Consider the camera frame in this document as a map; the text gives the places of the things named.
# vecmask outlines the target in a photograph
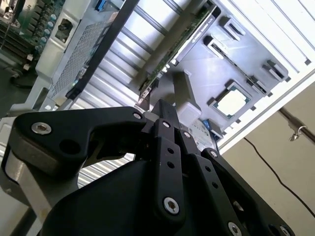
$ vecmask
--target green circuit board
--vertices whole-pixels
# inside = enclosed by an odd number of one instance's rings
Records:
[[[205,18],[211,13],[211,9],[207,7],[203,7],[196,17],[190,23],[190,26],[183,31],[180,38],[173,44],[173,46],[168,50],[168,53],[163,57],[163,59],[156,66],[155,70],[148,76],[145,83],[140,89],[140,96],[146,96],[145,91],[150,87],[150,85],[157,78],[159,73],[163,70],[163,68],[174,58],[183,44],[191,37],[191,35],[195,32],[198,26],[205,20]]]
[[[0,21],[2,50],[23,61],[28,54],[39,56],[55,26],[65,0],[25,0],[22,11],[9,24]]]

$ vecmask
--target capacitor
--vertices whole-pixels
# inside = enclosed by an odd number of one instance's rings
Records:
[[[50,34],[51,34],[51,31],[50,31],[49,29],[45,29],[45,30],[44,30],[44,34],[45,34],[45,35],[50,35]]]
[[[47,43],[47,38],[46,37],[41,37],[40,41],[43,42],[43,43]]]
[[[38,46],[35,46],[35,50],[37,50],[37,51],[40,51],[40,50],[42,50],[42,46],[41,45],[38,45]]]
[[[55,14],[51,14],[51,15],[50,15],[50,19],[51,19],[52,21],[55,21],[55,20],[57,20],[57,16],[56,16]]]
[[[48,23],[47,23],[47,26],[49,27],[49,28],[53,28],[54,27],[54,23],[53,22],[51,22],[51,21],[49,21]]]

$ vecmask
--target wall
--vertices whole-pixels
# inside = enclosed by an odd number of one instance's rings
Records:
[[[315,85],[308,87],[285,107],[315,132]],[[315,146],[304,136],[288,139],[293,131],[276,113],[250,133],[260,154],[279,174],[281,180],[315,211]],[[283,218],[297,236],[315,235],[315,219],[304,206],[283,188],[253,148],[241,140],[223,157],[248,184]]]

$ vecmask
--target perforated metal grille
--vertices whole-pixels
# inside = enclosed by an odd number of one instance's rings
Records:
[[[53,96],[75,81],[79,71],[89,59],[90,51],[103,32],[105,25],[106,22],[99,22],[86,27],[59,80],[52,88]]]

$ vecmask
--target blue connector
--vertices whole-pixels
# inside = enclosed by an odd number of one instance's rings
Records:
[[[104,9],[105,3],[107,2],[107,0],[99,0],[95,10],[96,11],[102,11]]]

